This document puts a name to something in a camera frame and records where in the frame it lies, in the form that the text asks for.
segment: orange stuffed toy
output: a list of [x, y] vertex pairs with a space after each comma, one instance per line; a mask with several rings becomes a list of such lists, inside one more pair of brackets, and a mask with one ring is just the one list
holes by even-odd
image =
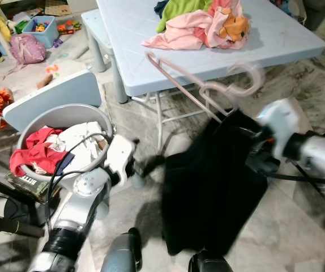
[[228, 18], [224, 22], [219, 36], [225, 38], [229, 35], [232, 41], [241, 41], [250, 29], [248, 19], [243, 16], [234, 17], [230, 8], [225, 8], [222, 13], [228, 14]]

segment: green cloth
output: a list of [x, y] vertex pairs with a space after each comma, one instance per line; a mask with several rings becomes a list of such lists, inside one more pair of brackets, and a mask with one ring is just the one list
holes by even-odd
[[160, 33], [164, 31], [166, 22], [176, 16], [196, 10], [207, 11], [212, 2], [213, 0], [169, 0], [162, 12], [162, 18], [156, 28], [156, 32]]

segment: pink hanger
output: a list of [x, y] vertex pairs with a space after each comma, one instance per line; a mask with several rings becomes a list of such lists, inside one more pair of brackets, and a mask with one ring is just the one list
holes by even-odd
[[[263, 83], [263, 76], [260, 72], [260, 69], [258, 69], [257, 65], [253, 65], [251, 63], [246, 62], [239, 62], [235, 65], [233, 65], [228, 71], [233, 71], [235, 69], [243, 69], [245, 70], [252, 82], [253, 85], [248, 89], [242, 89], [234, 84], [231, 84], [230, 86], [225, 86], [219, 82], [203, 82], [199, 78], [189, 74], [185, 70], [181, 69], [179, 66], [171, 63], [170, 61], [163, 59], [163, 58], [156, 58], [156, 61], [153, 59], [155, 57], [154, 53], [152, 52], [146, 52], [146, 56], [160, 72], [162, 72], [163, 75], [165, 75], [181, 92], [183, 92], [191, 101], [193, 101], [198, 107], [200, 107], [202, 110], [204, 110], [209, 116], [214, 118], [217, 122], [221, 123], [221, 120], [218, 118], [217, 115], [215, 115], [210, 109], [208, 109], [206, 106], [204, 106], [197, 98], [195, 98], [191, 93], [189, 93], [188, 90], [186, 90], [183, 86], [181, 86], [173, 77], [171, 77], [162, 67], [161, 64], [165, 64], [175, 70], [177, 70], [182, 75], [185, 75], [188, 77], [193, 83], [197, 84], [199, 86], [199, 94], [202, 98], [206, 100], [206, 102], [211, 104], [214, 108], [216, 108], [219, 112], [221, 112], [225, 116], [229, 116], [231, 113], [236, 111], [238, 107], [237, 103], [237, 97], [244, 97], [253, 94], [256, 90], [258, 90], [262, 83]], [[207, 91], [209, 90], [215, 90], [223, 95], [225, 95], [229, 102], [231, 103], [233, 109], [229, 112], [227, 112], [225, 109], [222, 109], [221, 106], [218, 105], [217, 102], [212, 100], [209, 97], [209, 94], [207, 94]]]

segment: pink backpack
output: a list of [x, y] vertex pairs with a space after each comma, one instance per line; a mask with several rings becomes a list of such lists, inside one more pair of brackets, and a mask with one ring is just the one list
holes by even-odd
[[38, 63], [45, 59], [44, 44], [32, 34], [13, 36], [10, 52], [20, 64]]

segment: light blue table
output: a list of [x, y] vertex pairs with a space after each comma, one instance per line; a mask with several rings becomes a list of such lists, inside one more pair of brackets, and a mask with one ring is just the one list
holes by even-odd
[[229, 75], [227, 67], [237, 61], [255, 61], [266, 67], [315, 57], [325, 48], [323, 40], [268, 0], [241, 0], [243, 11], [251, 22], [248, 42], [241, 50], [205, 46], [201, 50], [148, 49], [141, 42], [156, 35], [160, 18], [153, 8], [157, 0], [97, 0], [97, 3], [129, 96], [174, 87], [146, 59], [146, 50], [202, 80], [209, 80]]

